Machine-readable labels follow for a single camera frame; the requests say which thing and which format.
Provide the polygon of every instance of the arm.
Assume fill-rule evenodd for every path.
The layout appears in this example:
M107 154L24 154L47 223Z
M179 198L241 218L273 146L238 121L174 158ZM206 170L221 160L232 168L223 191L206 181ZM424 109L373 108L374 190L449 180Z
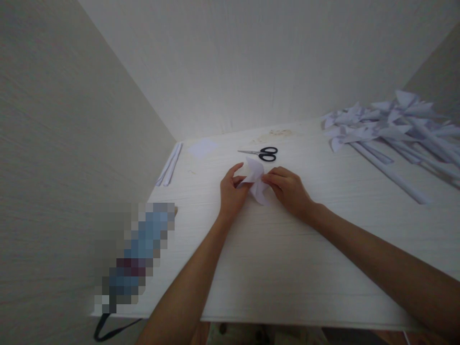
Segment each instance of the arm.
M262 177L289 212L338 250L431 330L460 340L460 282L313 202L300 178L278 167Z
M245 176L233 175L242 166L240 163L232 167L220 183L220 212L214 225L158 302L137 345L190 343L225 239L252 185L236 189Z

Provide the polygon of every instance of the pile of paper flowers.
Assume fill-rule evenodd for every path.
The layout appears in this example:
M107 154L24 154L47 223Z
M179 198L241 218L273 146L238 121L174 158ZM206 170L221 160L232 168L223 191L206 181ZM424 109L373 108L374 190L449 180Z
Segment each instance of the pile of paper flowers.
M433 103L421 101L414 93L396 90L396 100L371 106L368 109L356 103L322 116L324 128L329 129L325 135L333 137L334 152L345 144L351 145L420 204L431 200L393 172L388 166L393 159L379 151L372 141L387 143L411 164L423 162L460 180L460 141L454 138L460 136L460 127L436 114Z

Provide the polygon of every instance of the white wall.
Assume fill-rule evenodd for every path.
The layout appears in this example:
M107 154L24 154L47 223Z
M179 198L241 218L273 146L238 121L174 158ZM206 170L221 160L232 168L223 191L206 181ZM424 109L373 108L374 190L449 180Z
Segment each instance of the white wall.
M456 0L79 0L177 139L393 97Z
M460 123L460 23L404 87Z
M175 141L76 0L0 13L0 343L94 344L94 205L146 202Z

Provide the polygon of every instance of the person's right hand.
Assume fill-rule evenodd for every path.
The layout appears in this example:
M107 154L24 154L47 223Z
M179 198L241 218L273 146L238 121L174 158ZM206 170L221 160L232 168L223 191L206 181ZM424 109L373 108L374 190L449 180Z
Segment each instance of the person's right hand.
M286 168L277 167L261 179L272 187L278 200L290 213L305 222L308 221L316 203L308 195L298 175Z

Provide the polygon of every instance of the scissor blade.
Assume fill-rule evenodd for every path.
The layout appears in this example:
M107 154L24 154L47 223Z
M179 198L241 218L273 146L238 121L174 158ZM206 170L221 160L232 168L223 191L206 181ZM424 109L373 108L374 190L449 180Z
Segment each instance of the scissor blade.
M250 154L260 154L261 153L261 152L258 152L258 151L240 151L240 150L238 150L238 152L250 153Z

